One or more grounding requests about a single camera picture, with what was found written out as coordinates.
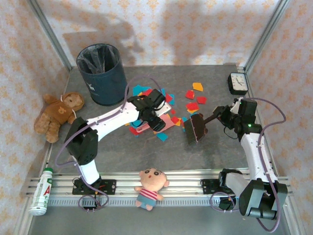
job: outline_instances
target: brown teddy bear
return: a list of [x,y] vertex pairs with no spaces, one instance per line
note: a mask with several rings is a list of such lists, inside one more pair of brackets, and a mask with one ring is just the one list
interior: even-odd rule
[[62,95],[61,100],[45,94],[44,100],[49,106],[35,122],[34,129],[38,134],[45,134],[49,143],[55,143],[59,140],[60,126],[66,121],[69,124],[74,122],[75,111],[83,107],[84,99],[79,93],[71,92]]

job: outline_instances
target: clock face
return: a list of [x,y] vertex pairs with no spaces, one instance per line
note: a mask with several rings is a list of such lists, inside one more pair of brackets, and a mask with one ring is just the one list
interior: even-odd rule
[[246,83],[246,77],[243,73],[232,73],[231,74],[231,82],[233,84],[233,88],[236,91],[247,91],[248,85]]

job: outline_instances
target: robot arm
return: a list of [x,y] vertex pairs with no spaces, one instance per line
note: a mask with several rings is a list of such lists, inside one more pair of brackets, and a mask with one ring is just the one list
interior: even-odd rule
[[[235,170],[223,170],[220,173],[220,185],[232,189],[239,197],[240,213],[245,216],[257,218],[275,219],[277,214],[276,199],[269,185],[266,171],[263,167],[258,150],[258,139],[262,131],[259,124],[255,124],[255,111],[257,103],[250,99],[235,99],[233,106],[219,106],[213,112],[217,119],[229,129],[234,129],[239,142],[243,147],[248,167],[250,181],[244,179],[240,172]],[[264,148],[264,137],[261,138],[261,150],[269,177],[274,182],[280,205],[287,196],[287,186],[280,184],[274,174],[268,154]]]
[[[171,109],[165,102],[165,97],[156,89],[148,96],[130,97],[124,108],[122,108],[123,105],[106,114],[87,119],[86,121],[79,117],[74,121],[67,134],[65,141],[84,126],[94,122],[96,123],[96,125],[82,132],[67,145],[67,149],[78,163],[84,179],[94,188],[100,186],[98,184],[101,181],[94,161],[97,155],[98,142],[117,128],[139,119],[148,122],[154,131],[160,131],[165,127],[165,122],[160,116]],[[107,120],[100,122],[100,120],[107,117],[109,117]]]

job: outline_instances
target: striped shirt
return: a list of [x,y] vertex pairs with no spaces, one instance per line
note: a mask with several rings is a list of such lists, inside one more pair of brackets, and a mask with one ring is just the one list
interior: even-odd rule
[[150,191],[145,188],[142,188],[139,194],[141,194],[144,197],[150,198],[152,200],[155,200],[155,201],[157,200],[157,192],[155,191]]

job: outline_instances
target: teddy bear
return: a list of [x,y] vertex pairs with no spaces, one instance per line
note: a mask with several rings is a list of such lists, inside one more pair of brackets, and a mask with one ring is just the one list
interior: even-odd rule
[[156,205],[157,200],[162,201],[164,197],[157,192],[163,187],[169,186],[166,175],[155,168],[149,168],[139,173],[142,187],[136,186],[134,189],[139,192],[135,205],[148,211]]
[[35,122],[34,129],[38,134],[45,134],[49,143],[59,140],[59,129],[66,121],[72,124],[76,118],[75,111],[84,105],[81,94],[76,92],[67,93],[61,99],[45,94],[44,101],[49,104],[39,119]]

